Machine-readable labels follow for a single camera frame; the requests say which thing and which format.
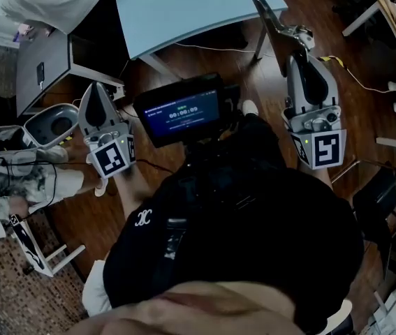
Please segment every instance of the white logo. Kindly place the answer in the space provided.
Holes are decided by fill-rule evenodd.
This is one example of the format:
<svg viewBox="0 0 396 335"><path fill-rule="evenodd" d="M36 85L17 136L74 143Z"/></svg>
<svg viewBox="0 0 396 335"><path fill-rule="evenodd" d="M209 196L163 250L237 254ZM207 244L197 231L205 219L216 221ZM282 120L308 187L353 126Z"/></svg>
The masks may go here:
<svg viewBox="0 0 396 335"><path fill-rule="evenodd" d="M301 158L306 158L305 149L303 149L303 145L299 140L294 140L297 152Z"/></svg>
<svg viewBox="0 0 396 335"><path fill-rule="evenodd" d="M140 212L138 214L138 217L140 217L140 221L136 222L135 226L136 227L137 226L143 226L143 225L147 225L148 223L150 223L151 220L148 220L148 221L146 220L148 214L152 214L152 210L151 209L146 209L146 210Z"/></svg>
<svg viewBox="0 0 396 335"><path fill-rule="evenodd" d="M324 145L322 140L318 142L318 150L319 152L326 151L326 155L319 155L319 161L330 161L332 160L332 146L336 145L336 139L331 139L331 143L329 145Z"/></svg>
<svg viewBox="0 0 396 335"><path fill-rule="evenodd" d="M119 166L120 165L120 160L115 160L115 158L117 156L117 153L115 152L114 149L107 150L106 154L108 155L108 158L109 158L109 161L110 161L110 163L105 166L105 170L106 171L114 168L115 166Z"/></svg>

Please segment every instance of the display screen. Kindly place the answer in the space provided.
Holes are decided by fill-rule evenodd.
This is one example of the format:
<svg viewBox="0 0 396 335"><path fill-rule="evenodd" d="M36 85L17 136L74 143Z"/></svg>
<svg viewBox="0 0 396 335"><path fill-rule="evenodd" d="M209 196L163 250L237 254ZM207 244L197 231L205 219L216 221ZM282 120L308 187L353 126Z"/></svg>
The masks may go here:
<svg viewBox="0 0 396 335"><path fill-rule="evenodd" d="M207 91L145 110L153 134L163 137L219 118L217 91Z"/></svg>

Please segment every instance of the cable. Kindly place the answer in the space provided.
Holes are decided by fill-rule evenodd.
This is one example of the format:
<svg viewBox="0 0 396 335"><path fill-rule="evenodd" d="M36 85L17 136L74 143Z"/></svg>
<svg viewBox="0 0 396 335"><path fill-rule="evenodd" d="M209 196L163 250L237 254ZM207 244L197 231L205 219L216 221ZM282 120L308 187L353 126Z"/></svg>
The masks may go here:
<svg viewBox="0 0 396 335"><path fill-rule="evenodd" d="M203 47L203 46L197 46L197 45L183 45L181 43L176 43L176 45L181 46L181 47L194 47L194 48L201 48L203 50L211 50L211 51L234 51L234 52L241 52L241 53L256 53L255 51L244 51L244 50L235 50L233 48L227 48L227 49L221 49L221 48L210 48L210 47ZM271 54L264 54L267 57L275 58L276 56L273 56Z"/></svg>
<svg viewBox="0 0 396 335"><path fill-rule="evenodd" d="M178 46L182 46L182 47L195 47L195 48L201 48L203 50L211 50L211 51L234 51L234 52L241 52L241 53L256 53L255 51L244 51L244 50L235 50L233 48L228 48L228 49L220 49L220 48L210 48L210 47L203 47L203 46L197 46L197 45L183 45L181 43L176 43L176 45ZM273 56L271 54L264 54L267 57L272 57L272 58L276 58L276 56ZM368 91L375 91L381 94L386 94L386 93L390 93L390 92L396 92L396 90L387 90L387 91L380 91L379 89L375 89L375 88L369 88L364 86L360 80L358 80L356 78L356 76L346 67L346 64L344 64L344 62L336 56L326 56L326 57L319 57L318 60L322 61L322 62L326 62L329 61L331 59L335 59L339 65L341 65L348 73L350 73L351 77L353 77L353 79L363 88L366 89Z"/></svg>
<svg viewBox="0 0 396 335"><path fill-rule="evenodd" d="M378 93L381 93L381 94L386 94L386 93L390 93L390 92L396 92L396 90L394 90L394 91L391 91L391 90L380 91L379 89L369 88L369 87L364 86L364 85L360 82L360 80L358 80L358 79L356 78L356 76L348 69L348 67L346 66L346 64L344 64L344 62L343 62L339 57L336 57L336 56L324 56L324 57L318 57L317 59L318 59L319 61L322 61L322 62L327 62L327 61L329 61L329 60L331 60L331 59L334 59L335 61L337 61L337 63L338 63L344 70L346 70L348 73L350 73L350 76L353 77L353 79L354 79L363 89L366 89L366 90L368 90L368 91L378 92Z"/></svg>
<svg viewBox="0 0 396 335"><path fill-rule="evenodd" d="M129 61L130 61L130 60L126 61L125 67L123 67L122 71L121 71L120 74L119 74L119 79L120 79L120 77L122 76L123 72L125 71L126 66L128 65Z"/></svg>
<svg viewBox="0 0 396 335"><path fill-rule="evenodd" d="M75 105L75 102L76 102L76 101L81 101L81 100L82 100L82 98L74 99L74 100L72 100L72 104Z"/></svg>
<svg viewBox="0 0 396 335"><path fill-rule="evenodd" d="M137 115L129 114L129 113L125 110L125 108L122 108L122 110L123 110L127 115L129 115L130 117L140 119Z"/></svg>
<svg viewBox="0 0 396 335"><path fill-rule="evenodd" d="M171 174L174 174L174 172L171 171L170 169L167 169L166 167L163 167L163 166L160 166L160 165L151 163L151 162L148 161L148 160L145 160L145 159L137 159L136 161L139 162L139 163L148 164L149 166L153 167L154 169L157 169L157 170L160 170L160 171L166 171L166 172L169 172L169 173L171 173Z"/></svg>

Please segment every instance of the black cable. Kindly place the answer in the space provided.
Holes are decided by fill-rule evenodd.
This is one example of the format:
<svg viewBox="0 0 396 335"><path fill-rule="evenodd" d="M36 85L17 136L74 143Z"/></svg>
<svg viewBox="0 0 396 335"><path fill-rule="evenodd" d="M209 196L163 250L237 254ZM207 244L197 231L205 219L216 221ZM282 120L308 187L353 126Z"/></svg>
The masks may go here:
<svg viewBox="0 0 396 335"><path fill-rule="evenodd" d="M127 113L127 115L129 115L130 117L140 119L137 115L129 114L129 113L125 110L125 108L122 108L122 110L123 110L125 113Z"/></svg>
<svg viewBox="0 0 396 335"><path fill-rule="evenodd" d="M166 171L166 172L169 172L170 174L174 174L174 172L171 171L170 169L167 169L166 167L163 167L163 166L160 166L160 165L157 165L157 164L153 164L153 163L151 163L151 162L148 161L148 160L145 160L145 159L137 159L136 161L137 161L137 162L140 162L140 163L148 164L149 166L153 167L154 169L157 169L157 170L160 170L160 171Z"/></svg>

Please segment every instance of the screen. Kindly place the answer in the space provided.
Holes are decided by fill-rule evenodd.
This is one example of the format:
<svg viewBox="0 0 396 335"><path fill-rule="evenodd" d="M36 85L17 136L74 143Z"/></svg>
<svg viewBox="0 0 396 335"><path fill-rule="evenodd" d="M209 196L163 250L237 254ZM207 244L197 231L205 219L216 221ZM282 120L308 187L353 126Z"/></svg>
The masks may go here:
<svg viewBox="0 0 396 335"><path fill-rule="evenodd" d="M145 110L145 118L157 137L206 124L219 118L217 91L207 91Z"/></svg>

